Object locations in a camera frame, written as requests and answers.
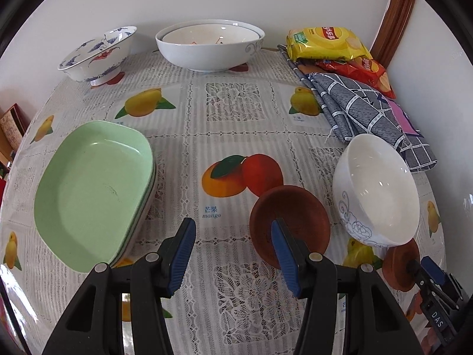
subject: small brown bowl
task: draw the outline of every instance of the small brown bowl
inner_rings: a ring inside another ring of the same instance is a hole
[[[419,247],[414,239],[408,243],[391,247],[387,250],[383,261],[383,276],[395,290],[408,292],[414,284],[414,277],[407,272],[407,264],[411,260],[420,261]]]
[[[321,202],[309,191],[280,185],[265,192],[250,215],[250,236],[256,252],[280,268],[271,241],[271,223],[283,218],[294,237],[305,241],[310,252],[325,253],[330,241],[330,222]]]

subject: large white bowl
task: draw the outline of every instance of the large white bowl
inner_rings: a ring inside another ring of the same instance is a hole
[[[64,58],[58,70],[72,80],[101,85],[120,73],[135,32],[135,26],[121,27],[86,41]]]
[[[246,63],[261,49],[264,36],[260,28],[240,21],[197,20],[161,30],[156,42],[174,65],[196,72],[220,72]]]
[[[419,196],[408,166],[381,138],[353,138],[333,175],[333,199],[348,233],[368,246],[400,246],[419,224]]]

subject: white wall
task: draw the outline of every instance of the white wall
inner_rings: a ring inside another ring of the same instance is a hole
[[[416,0],[388,68],[399,103],[430,143],[427,172],[442,219],[448,270],[473,291],[473,66],[440,17]]]
[[[104,30],[138,26],[134,52],[156,48],[154,35],[176,22],[230,18],[263,28],[263,46],[289,29],[346,26],[371,46],[389,0],[45,0],[0,59],[0,107],[18,103],[30,119],[63,78],[56,70],[76,46]]]

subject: folded cloth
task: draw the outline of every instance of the folded cloth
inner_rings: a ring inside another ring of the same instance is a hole
[[[360,133],[371,133],[391,144],[411,172],[426,171],[437,163],[430,145],[406,113],[374,88],[334,73],[302,73],[278,46],[297,77],[311,89],[332,130],[349,142]]]

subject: metal screw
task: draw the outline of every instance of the metal screw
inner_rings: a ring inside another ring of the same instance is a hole
[[[309,253],[309,259],[312,260],[313,262],[321,262],[323,259],[323,256],[320,255],[318,252],[311,252]]]
[[[159,259],[159,255],[156,252],[150,252],[149,254],[146,255],[146,261],[147,262],[155,262],[156,260]]]
[[[107,269],[107,264],[105,263],[96,264],[94,269],[95,269],[95,272],[98,272],[98,273],[103,272]]]
[[[373,272],[373,266],[371,264],[368,264],[368,263],[363,263],[361,265],[361,271],[364,271],[364,272]]]

